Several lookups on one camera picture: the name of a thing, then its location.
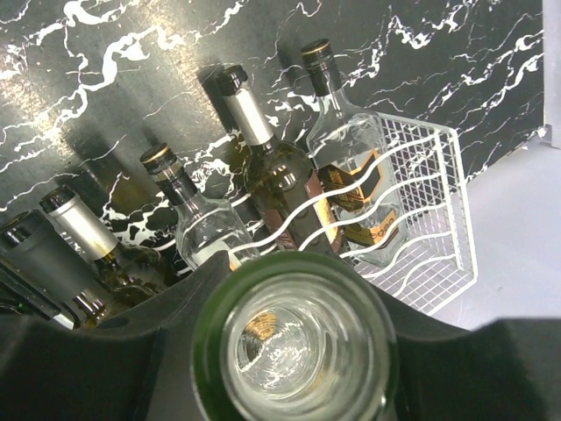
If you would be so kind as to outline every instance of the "gold label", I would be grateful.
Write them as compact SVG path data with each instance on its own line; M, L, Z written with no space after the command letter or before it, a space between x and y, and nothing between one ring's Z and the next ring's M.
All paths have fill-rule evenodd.
M331 191L350 186L366 173L368 168L378 159L379 156L378 152L373 150L362 165L353 169L349 173L346 173L342 169L331 164L319 169L318 175L323 183L323 188L326 191ZM330 197L330 200L341 206L346 211L360 211L365 207L365 204L370 201L376 192L376 189L380 186L382 177L383 174L381 173L380 166L376 166L368 179L366 179L366 181L364 181L356 189L342 195Z
M273 313L260 313L245 325L245 332L249 332L260 340L266 340L273 336L277 317Z
M357 243L362 246L373 246L374 244L378 244L383 240L384 236L386 235L387 229L396 219L397 214L395 213L395 210L392 210L380 225L366 228L360 224L350 224L345 227L344 234L346 238L353 243ZM386 248L387 245L392 241L392 238L397 235L397 232L398 228L395 227L390 234L389 239L387 239L384 245L378 250Z
M317 177L316 171L313 172L312 176L306 183L306 192L308 193L308 197L310 199L323 193L322 184ZM322 199L315 203L314 211L316 211L317 218L322 226L331 225L335 222L335 216L333 215L333 211L331 210L330 203L327 199ZM333 251L335 253L338 252L341 247L341 243L343 242L343 235L341 231L339 231L339 228L330 228L325 232L325 235L327 235Z

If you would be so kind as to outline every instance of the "white wine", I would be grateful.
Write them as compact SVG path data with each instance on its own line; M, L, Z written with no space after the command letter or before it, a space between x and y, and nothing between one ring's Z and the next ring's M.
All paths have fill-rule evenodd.
M304 151L274 135L241 66L225 69L217 76L217 84L250 148L245 189L268 230L276 232L298 206L323 193L321 183ZM302 210L276 242L281 249L296 250L309 235L333 222L329 203L322 199ZM333 228L316 237L306 250L333 254L342 242L342 231Z
M143 303L175 282L160 253L147 247L125 246L68 186L51 191L40 204L85 251L101 281L124 301Z

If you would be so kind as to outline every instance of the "glass bottle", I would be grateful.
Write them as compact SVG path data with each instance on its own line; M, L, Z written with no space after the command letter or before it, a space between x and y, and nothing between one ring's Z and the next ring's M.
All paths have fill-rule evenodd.
M393 326L343 262L275 253L230 275L196 321L192 368L207 419L376 420L392 406Z
M85 252L101 281L127 303L143 303L176 281L160 253L125 246L68 186L51 191L40 204Z
M167 144L145 152L140 162L177 211L175 243L193 270L217 251L252 242L230 202L203 196ZM254 247L230 253L230 267L235 270L256 257L259 251Z
M241 66L225 69L217 76L217 84L250 149L245 189L268 230L276 232L298 206L323 193L321 183L304 151L274 135ZM333 222L328 201L320 200L302 210L276 242L281 249L296 250L310 234ZM342 230L333 228L316 237L306 250L338 253L342 241Z
M33 286L75 316L75 328L96 327L130 308L98 283L88 263L38 210L21 213L0 227L0 249Z
M319 117L306 139L318 175L326 190L346 187L359 178L382 153L386 141L378 114L359 108L346 97L330 42L320 39L302 49L319 102ZM396 184L390 158L383 160L371 176L355 190L332 197L339 220L368 212L379 197ZM351 250L385 242L376 250L358 254L360 260L385 267L407 240L407 224L400 222L391 233L388 227L403 214L398 190L389 192L368 218L344 228Z

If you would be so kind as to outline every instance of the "wire basket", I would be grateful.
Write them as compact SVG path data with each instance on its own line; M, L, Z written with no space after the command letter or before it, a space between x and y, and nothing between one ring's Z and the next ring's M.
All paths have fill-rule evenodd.
M384 289L411 307L433 314L470 288L477 280L477 263L473 245L472 221L465 189L464 169L455 130L418 120L379 114L388 151L372 163L364 175L350 186L332 190L309 199L290 214L277 232L266 239L236 247L262 247L275 241L303 209L324 197L343 194L358 187L382 160L391 160L404 213L386 230L405 219L408 241L398 250L393 262L385 268L359 263L356 270L369 282ZM300 250L318 235L334 226L359 222L374 213L385 195L361 217L338 221L314 232ZM343 253L356 257L385 243Z

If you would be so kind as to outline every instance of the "bottle shoulder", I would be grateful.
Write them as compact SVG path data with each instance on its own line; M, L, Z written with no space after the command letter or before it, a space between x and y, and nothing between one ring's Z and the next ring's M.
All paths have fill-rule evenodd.
M352 157L372 150L385 150L380 117L374 111L341 115L321 114L306 139L318 167L337 157Z

